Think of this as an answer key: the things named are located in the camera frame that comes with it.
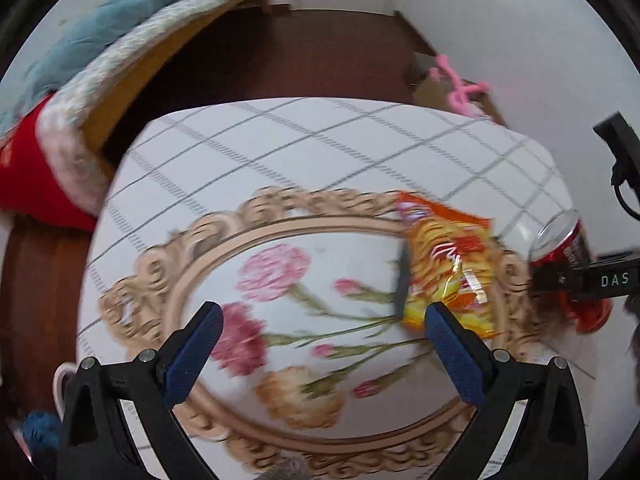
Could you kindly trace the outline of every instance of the blue gripper pad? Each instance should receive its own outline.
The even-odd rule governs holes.
[[[191,336],[177,351],[175,358],[164,373],[162,398],[164,405],[168,408],[187,400],[202,367],[222,334],[224,325],[222,310],[214,303],[209,304],[212,304],[213,307],[195,329],[190,327],[191,322],[183,329],[192,329]]]
[[[435,305],[431,304],[425,314],[425,336],[435,348],[462,400],[480,408],[486,400],[482,390],[482,370],[450,326],[450,323],[458,323],[458,320],[451,315],[447,321]]]

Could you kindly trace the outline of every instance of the wooden floor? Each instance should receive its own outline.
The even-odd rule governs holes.
[[[238,10],[181,50],[140,94],[105,145],[117,162],[144,125],[175,110],[280,96],[411,103],[407,71],[429,47],[389,16]],[[53,410],[55,368],[74,361],[76,315],[90,235],[18,218],[0,285],[2,366],[26,411]]]

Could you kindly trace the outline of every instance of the red can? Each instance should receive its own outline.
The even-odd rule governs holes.
[[[555,215],[540,229],[529,251],[529,265],[532,269],[549,262],[567,262],[572,267],[580,267],[592,261],[580,213],[575,209]],[[575,322],[577,332],[595,332],[611,314],[612,301],[608,298],[575,301],[565,291],[548,294],[551,297],[545,300],[557,302],[569,319]]]

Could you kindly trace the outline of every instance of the pink flower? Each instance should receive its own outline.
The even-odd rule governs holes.
[[[371,397],[380,393],[380,386],[373,381],[364,381],[353,389],[353,395],[359,399]]]
[[[211,357],[232,377],[250,375],[265,365],[264,323],[249,317],[251,308],[244,303],[223,305],[222,313],[225,324]]]
[[[341,278],[340,280],[334,281],[334,289],[341,296],[350,296],[362,291],[362,284],[358,280]]]
[[[236,288],[246,300],[271,301],[284,296],[309,268],[311,258],[300,248],[279,244],[249,258],[239,271]]]
[[[319,358],[329,357],[334,353],[334,348],[335,346],[330,344],[316,345],[311,349],[311,355]]]

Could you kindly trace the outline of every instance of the wooden bed frame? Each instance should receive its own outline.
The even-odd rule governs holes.
[[[203,28],[226,12],[247,1],[229,0],[222,6],[172,32],[161,43],[158,43],[129,67],[113,88],[93,108],[80,129],[87,148],[98,158],[100,167],[108,178],[113,177],[115,168],[104,160],[100,150],[120,118],[138,97],[142,89],[158,73],[162,66]],[[271,13],[270,0],[257,1],[258,4],[262,5],[262,10],[265,13]]]

